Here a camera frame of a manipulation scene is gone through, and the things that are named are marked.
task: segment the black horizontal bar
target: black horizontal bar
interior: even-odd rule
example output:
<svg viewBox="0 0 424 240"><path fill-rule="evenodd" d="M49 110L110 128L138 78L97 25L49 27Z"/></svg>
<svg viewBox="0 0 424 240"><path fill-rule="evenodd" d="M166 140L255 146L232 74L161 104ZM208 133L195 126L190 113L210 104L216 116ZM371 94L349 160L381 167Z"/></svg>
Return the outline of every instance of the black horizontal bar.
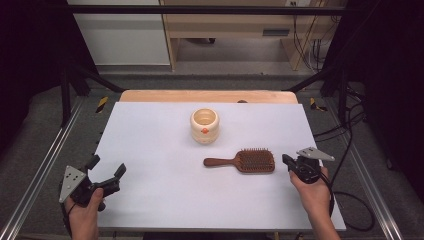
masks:
<svg viewBox="0 0 424 240"><path fill-rule="evenodd" d="M225 14L225 15L317 15L342 16L362 10L344 7L261 7L193 5L47 5L51 10L77 14Z"/></svg>

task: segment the wooden cabinet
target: wooden cabinet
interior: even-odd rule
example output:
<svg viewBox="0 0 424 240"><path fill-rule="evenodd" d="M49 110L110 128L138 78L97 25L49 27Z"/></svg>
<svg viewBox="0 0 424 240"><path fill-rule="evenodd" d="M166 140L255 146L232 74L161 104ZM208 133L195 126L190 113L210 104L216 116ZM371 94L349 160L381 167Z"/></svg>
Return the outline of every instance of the wooden cabinet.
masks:
<svg viewBox="0 0 424 240"><path fill-rule="evenodd" d="M309 6L340 6L341 2L343 1L311 0ZM160 0L160 3L195 6L286 6L286 0ZM300 46L305 51L309 47L309 40L328 40L337 28L337 24L329 16L167 14L163 15L163 19L173 69L181 38L279 38L292 69L297 70L301 56L294 46L295 32Z"/></svg>

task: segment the silver bracket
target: silver bracket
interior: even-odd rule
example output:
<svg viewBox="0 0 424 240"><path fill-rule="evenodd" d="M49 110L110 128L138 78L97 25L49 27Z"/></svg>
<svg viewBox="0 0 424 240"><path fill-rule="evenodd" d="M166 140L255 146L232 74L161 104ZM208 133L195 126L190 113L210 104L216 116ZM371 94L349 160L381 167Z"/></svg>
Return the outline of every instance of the silver bracket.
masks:
<svg viewBox="0 0 424 240"><path fill-rule="evenodd" d="M325 161L334 161L334 157L330 156L314 147L308 147L302 150L297 151L297 154L303 157L325 160Z"/></svg>
<svg viewBox="0 0 424 240"><path fill-rule="evenodd" d="M79 184L87 177L87 174L80 170L66 166L65 175L63 176L62 190L60 191L59 202L65 202L66 198L79 186Z"/></svg>

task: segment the person's left hand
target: person's left hand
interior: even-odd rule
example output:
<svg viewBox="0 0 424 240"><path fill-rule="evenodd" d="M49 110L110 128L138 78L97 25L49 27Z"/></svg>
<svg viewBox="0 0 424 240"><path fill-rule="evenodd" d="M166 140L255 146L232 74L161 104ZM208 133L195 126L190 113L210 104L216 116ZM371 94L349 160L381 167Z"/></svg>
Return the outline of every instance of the person's left hand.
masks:
<svg viewBox="0 0 424 240"><path fill-rule="evenodd" d="M102 188L94 191L90 202L85 208L76 205L70 197L66 199L65 208L66 212L69 213L73 240L94 240L99 238L97 209L101 202L103 202Z"/></svg>

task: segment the yellow black hazard tape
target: yellow black hazard tape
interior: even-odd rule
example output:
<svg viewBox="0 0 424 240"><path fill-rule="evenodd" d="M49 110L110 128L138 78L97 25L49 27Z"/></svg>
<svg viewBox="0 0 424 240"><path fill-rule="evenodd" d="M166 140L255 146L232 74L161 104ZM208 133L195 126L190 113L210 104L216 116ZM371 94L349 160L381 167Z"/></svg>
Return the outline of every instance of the yellow black hazard tape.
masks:
<svg viewBox="0 0 424 240"><path fill-rule="evenodd" d="M102 97L102 99L100 99L99 105L97 105L97 110L96 113L101 113L103 111L103 108L106 105L108 97Z"/></svg>
<svg viewBox="0 0 424 240"><path fill-rule="evenodd" d="M315 103L315 99L311 98L311 109L312 110L319 110L322 112L326 112L327 108L326 107L318 107L317 104Z"/></svg>

